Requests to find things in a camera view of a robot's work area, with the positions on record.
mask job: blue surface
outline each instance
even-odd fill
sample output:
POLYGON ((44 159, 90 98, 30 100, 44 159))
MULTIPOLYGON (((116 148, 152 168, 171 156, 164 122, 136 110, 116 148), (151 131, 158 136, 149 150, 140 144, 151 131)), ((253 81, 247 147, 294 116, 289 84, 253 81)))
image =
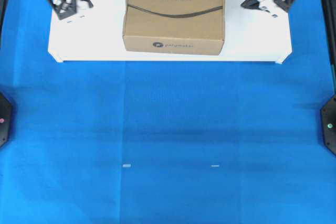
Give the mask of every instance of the blue surface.
POLYGON ((0 223, 336 223, 320 0, 295 3, 283 65, 58 64, 49 21, 44 0, 9 1, 0 223))

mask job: cardboard box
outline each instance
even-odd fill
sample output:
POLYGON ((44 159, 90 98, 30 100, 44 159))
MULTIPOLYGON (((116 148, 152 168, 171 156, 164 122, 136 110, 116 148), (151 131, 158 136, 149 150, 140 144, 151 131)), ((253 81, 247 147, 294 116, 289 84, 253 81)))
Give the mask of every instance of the cardboard box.
POLYGON ((219 55, 225 0, 127 0, 127 51, 219 55))

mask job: blue cloth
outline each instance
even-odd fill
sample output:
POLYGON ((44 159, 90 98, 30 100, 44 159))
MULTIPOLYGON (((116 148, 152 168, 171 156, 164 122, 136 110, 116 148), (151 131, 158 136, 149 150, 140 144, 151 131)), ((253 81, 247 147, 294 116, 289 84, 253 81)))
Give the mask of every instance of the blue cloth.
POLYGON ((9 0, 0 223, 336 223, 320 0, 297 0, 290 19, 283 65, 59 64, 45 0, 9 0))

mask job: polymaker logo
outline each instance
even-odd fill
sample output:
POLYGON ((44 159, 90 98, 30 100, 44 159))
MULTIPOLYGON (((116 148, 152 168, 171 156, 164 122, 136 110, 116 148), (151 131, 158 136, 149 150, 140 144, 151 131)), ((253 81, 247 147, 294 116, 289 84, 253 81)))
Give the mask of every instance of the polymaker logo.
POLYGON ((154 47, 163 47, 163 44, 161 42, 155 42, 153 43, 154 47))

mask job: white tray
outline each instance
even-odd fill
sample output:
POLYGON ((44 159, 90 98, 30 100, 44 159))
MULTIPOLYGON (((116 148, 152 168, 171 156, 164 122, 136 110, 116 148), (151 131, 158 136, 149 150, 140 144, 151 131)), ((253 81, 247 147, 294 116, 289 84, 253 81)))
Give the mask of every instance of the white tray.
POLYGON ((125 0, 92 0, 94 8, 59 21, 51 18, 49 52, 57 62, 132 61, 273 61, 292 52, 287 14, 271 15, 241 8, 244 0, 226 0, 226 38, 219 56, 127 52, 122 39, 125 0))

